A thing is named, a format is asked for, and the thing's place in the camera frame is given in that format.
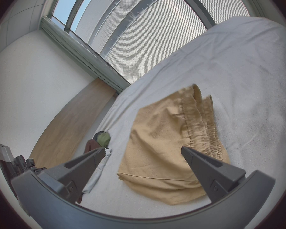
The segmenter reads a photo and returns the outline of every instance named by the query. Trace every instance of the green cloth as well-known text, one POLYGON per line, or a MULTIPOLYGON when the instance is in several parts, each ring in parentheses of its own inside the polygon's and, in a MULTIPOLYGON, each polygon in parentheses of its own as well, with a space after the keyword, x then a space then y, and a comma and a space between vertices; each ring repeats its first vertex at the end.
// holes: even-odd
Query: green cloth
POLYGON ((107 148, 110 141, 110 135, 108 132, 100 133, 97 137, 97 142, 101 147, 107 148))

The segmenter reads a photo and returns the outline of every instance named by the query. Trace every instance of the wooden headboard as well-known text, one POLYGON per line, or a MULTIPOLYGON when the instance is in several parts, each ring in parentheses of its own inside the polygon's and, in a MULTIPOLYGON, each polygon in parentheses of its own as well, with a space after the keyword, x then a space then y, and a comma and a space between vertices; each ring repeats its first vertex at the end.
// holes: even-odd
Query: wooden headboard
POLYGON ((51 168, 72 159, 81 140, 115 90, 96 78, 54 117, 37 141, 30 158, 36 167, 51 168))

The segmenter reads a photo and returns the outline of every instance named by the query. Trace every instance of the wooden panel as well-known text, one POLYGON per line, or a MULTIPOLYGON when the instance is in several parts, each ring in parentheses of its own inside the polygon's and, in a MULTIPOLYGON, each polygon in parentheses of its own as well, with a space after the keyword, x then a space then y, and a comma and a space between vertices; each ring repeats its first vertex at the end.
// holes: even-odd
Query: wooden panel
POLYGON ((42 133, 30 155, 36 167, 51 168, 70 160, 114 93, 112 87, 97 78, 67 103, 42 133))

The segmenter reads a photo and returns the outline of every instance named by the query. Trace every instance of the bed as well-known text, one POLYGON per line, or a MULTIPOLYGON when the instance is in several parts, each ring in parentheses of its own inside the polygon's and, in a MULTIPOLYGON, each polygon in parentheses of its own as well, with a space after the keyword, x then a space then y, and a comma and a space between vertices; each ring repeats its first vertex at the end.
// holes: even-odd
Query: bed
POLYGON ((111 135, 112 154, 81 206, 130 218, 171 216, 210 203, 207 196, 170 206, 118 179, 138 109, 191 84, 211 94, 221 142, 231 164, 276 179, 255 227, 286 189, 286 28, 265 18, 232 17, 195 38, 124 90, 97 131, 111 135))

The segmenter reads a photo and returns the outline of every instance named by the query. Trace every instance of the brown cloth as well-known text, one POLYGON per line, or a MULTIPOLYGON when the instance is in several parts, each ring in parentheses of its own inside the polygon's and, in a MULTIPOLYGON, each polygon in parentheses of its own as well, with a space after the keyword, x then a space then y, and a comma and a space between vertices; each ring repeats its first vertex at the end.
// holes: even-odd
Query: brown cloth
POLYGON ((131 189, 174 205, 206 194, 181 155, 188 146, 230 163, 214 121, 212 97, 197 85, 139 109, 118 175, 131 189))
MULTIPOLYGON (((94 139, 90 139, 88 140, 88 142, 86 143, 86 147, 85 147, 85 150, 84 150, 84 154, 87 153, 87 152, 90 152, 98 147, 101 147, 99 145, 99 143, 97 141, 95 141, 94 139)), ((78 199, 77 199, 77 203, 80 204, 80 202, 82 201, 82 197, 83 197, 83 194, 81 194, 78 199)))

